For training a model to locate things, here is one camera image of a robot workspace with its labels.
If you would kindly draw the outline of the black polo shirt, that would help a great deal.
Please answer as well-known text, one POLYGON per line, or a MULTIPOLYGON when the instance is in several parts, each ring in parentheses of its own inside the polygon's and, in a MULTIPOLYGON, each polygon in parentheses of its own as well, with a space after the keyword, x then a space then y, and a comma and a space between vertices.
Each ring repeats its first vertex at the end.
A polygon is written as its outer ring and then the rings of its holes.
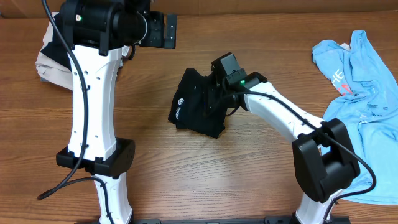
POLYGON ((213 79, 213 75, 202 76, 194 68, 185 70, 168 117, 177 129, 190 129, 213 138, 224 131, 227 107, 216 105, 221 90, 212 84, 213 79))

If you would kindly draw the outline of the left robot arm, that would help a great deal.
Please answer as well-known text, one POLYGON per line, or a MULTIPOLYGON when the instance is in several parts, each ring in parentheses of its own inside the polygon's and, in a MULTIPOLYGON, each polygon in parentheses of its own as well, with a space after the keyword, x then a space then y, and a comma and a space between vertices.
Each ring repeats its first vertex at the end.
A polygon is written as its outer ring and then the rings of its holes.
POLYGON ((90 174, 100 223, 132 223, 126 178, 135 143, 114 133, 116 76, 123 53, 135 46, 174 48, 177 16, 151 11, 149 1, 72 0, 62 4, 60 17, 73 74, 73 122, 56 162, 90 174))

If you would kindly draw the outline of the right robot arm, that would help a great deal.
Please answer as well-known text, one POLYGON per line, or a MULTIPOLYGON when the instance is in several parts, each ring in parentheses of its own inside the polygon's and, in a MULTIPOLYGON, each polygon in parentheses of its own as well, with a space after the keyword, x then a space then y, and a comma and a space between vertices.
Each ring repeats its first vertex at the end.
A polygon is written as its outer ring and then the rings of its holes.
POLYGON ((261 117, 292 145, 295 177, 303 191, 291 217, 269 217, 266 223, 349 223, 331 209, 344 189, 359 175, 346 126, 338 119, 324 121, 307 113, 258 72, 247 74, 228 52, 211 63, 213 82, 221 96, 208 107, 243 108, 261 117))

